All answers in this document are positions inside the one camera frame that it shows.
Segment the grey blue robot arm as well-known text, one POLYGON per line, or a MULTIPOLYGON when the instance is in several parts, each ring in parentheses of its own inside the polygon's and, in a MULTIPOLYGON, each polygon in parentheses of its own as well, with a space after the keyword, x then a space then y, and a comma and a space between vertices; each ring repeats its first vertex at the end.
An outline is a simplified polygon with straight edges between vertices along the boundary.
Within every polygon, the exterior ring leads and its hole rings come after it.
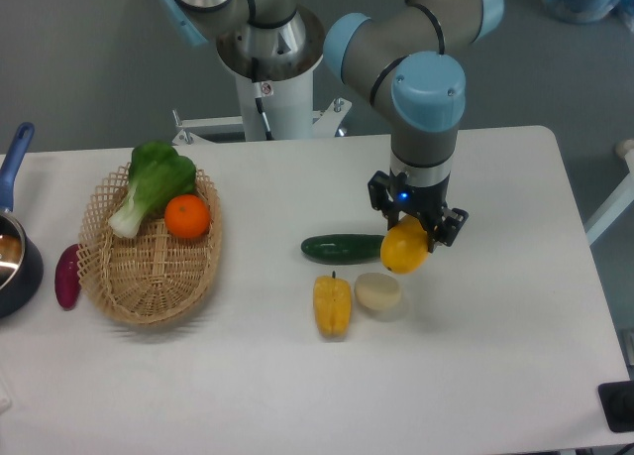
POLYGON ((415 218, 429 248, 453 244, 468 217, 446 201, 466 106, 454 53, 499 25, 504 0, 403 0, 389 20, 354 13, 330 28, 298 0, 159 1, 234 75, 250 141, 311 137, 313 72, 326 65, 391 128, 389 170, 369 182, 373 209, 389 226, 415 218))

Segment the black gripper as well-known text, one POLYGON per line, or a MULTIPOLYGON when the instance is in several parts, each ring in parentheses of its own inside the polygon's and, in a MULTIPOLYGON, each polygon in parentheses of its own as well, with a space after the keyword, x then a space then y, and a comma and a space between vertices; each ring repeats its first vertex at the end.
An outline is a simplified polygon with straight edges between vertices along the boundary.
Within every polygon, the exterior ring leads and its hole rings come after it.
POLYGON ((449 177, 432 186, 411 185, 406 174, 399 176, 392 172, 389 176, 376 171, 368 182, 370 206, 387 221, 388 227, 397 224, 401 213, 413 216, 423 227, 431 227, 427 232, 428 251, 433 253, 438 246, 451 247, 469 214, 461 208, 449 208, 446 204, 449 177))

